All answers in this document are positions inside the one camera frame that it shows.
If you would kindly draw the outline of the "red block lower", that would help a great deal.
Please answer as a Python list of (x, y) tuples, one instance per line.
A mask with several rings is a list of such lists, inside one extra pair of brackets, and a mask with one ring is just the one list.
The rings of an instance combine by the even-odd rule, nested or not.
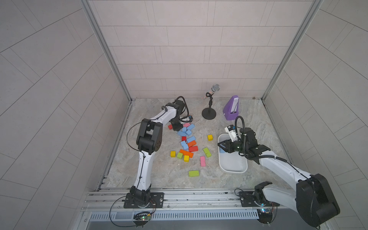
[(189, 147), (189, 152), (196, 152), (196, 151), (198, 151), (198, 146), (191, 146), (191, 147)]

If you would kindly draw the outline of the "silver microphone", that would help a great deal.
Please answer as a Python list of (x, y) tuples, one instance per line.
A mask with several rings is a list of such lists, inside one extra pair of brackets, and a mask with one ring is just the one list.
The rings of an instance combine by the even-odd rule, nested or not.
[(206, 92), (206, 97), (212, 97), (214, 93), (220, 90), (220, 86), (218, 84), (214, 84), (210, 90)]

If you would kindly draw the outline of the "blue block pile left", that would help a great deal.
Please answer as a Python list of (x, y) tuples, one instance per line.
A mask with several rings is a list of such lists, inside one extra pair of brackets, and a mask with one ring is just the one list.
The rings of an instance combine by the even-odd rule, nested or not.
[(183, 131), (178, 131), (177, 134), (181, 137), (186, 137), (186, 133)]

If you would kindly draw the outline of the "green block front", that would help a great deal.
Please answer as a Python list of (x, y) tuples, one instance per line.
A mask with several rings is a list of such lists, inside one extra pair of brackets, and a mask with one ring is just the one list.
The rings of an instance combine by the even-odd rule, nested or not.
[(197, 176), (199, 176), (199, 171), (198, 170), (189, 171), (188, 175), (189, 175), (189, 177), (197, 177)]

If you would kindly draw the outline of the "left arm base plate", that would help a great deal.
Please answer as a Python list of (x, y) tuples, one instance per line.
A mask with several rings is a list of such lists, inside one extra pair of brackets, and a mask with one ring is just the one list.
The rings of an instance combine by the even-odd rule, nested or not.
[(164, 193), (128, 193), (124, 201), (125, 209), (162, 208)]

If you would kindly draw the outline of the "circuit board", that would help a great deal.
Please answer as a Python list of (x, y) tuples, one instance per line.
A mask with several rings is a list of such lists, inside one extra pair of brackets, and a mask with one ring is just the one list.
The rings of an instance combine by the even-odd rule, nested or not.
[(257, 213), (258, 221), (261, 224), (270, 225), (275, 219), (275, 214), (272, 209), (258, 209)]
[(133, 222), (134, 223), (138, 223), (138, 222), (148, 222), (150, 221), (152, 218), (152, 214), (148, 211), (145, 212), (140, 212), (134, 215), (133, 217)]

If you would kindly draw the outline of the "right circuit board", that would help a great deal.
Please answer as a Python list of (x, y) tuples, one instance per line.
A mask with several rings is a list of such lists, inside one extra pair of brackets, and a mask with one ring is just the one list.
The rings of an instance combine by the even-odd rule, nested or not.
[(257, 213), (258, 221), (261, 224), (270, 225), (275, 219), (275, 214), (272, 209), (258, 209)]

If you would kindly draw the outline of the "pink block lower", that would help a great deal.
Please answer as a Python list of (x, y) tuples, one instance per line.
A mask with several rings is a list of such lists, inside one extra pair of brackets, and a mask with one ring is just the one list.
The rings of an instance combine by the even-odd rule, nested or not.
[(201, 167), (206, 167), (206, 157), (200, 156), (200, 165)]

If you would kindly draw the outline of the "purple metronome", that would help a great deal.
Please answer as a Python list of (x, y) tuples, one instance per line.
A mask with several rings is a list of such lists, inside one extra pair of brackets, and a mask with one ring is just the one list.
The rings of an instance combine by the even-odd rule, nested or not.
[(228, 121), (235, 120), (239, 115), (239, 97), (237, 95), (232, 96), (227, 102), (223, 109), (223, 114)]

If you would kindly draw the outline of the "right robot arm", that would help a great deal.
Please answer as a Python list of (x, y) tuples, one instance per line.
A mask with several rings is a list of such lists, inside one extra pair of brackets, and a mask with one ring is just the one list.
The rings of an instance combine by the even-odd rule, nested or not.
[(242, 201), (253, 202), (260, 207), (279, 204), (297, 212), (312, 227), (340, 214), (341, 210), (328, 180), (321, 174), (310, 174), (277, 156), (269, 147), (257, 142), (255, 132), (247, 127), (236, 133), (233, 126), (218, 138), (218, 148), (224, 153), (237, 153), (254, 161), (283, 179), (290, 189), (283, 189), (265, 181), (255, 186), (254, 192), (240, 191)]

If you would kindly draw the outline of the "blue block pile top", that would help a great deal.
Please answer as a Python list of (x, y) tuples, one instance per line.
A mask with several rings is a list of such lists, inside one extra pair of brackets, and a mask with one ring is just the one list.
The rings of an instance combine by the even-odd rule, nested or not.
[(191, 125), (189, 125), (189, 126), (187, 127), (187, 130), (192, 130), (194, 127), (195, 127), (195, 125), (194, 125), (194, 124), (191, 124)]

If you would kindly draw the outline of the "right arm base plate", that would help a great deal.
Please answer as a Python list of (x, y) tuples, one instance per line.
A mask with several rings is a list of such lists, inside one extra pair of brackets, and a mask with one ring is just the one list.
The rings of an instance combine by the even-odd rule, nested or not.
[(266, 200), (262, 200), (260, 198), (257, 198), (254, 194), (254, 191), (239, 191), (236, 193), (236, 195), (239, 197), (241, 206), (243, 208), (246, 207), (256, 207), (260, 209), (261, 207), (279, 207), (280, 204), (275, 202), (269, 202)]

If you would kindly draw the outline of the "black microphone stand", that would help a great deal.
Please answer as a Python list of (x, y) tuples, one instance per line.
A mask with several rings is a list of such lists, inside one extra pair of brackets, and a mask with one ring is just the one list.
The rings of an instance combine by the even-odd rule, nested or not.
[(213, 120), (216, 117), (216, 111), (212, 108), (213, 94), (207, 92), (206, 97), (209, 98), (209, 107), (202, 110), (202, 117), (206, 120)]

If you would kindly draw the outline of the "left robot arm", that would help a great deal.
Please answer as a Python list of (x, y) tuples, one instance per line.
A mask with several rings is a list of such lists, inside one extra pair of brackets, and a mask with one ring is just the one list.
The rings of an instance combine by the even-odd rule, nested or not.
[(151, 172), (155, 154), (163, 141), (163, 127), (170, 123), (174, 131), (181, 130), (183, 123), (191, 122), (186, 100), (177, 97), (172, 103), (162, 106), (161, 112), (150, 118), (143, 119), (137, 135), (136, 151), (140, 154), (136, 182), (129, 191), (128, 198), (139, 206), (146, 206), (150, 200)]

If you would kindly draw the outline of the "orange block short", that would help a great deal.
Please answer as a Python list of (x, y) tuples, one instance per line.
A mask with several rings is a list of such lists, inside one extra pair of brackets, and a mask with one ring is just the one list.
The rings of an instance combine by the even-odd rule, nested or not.
[(188, 146), (189, 147), (192, 147), (192, 146), (195, 146), (195, 145), (196, 145), (196, 141), (195, 140), (188, 143)]

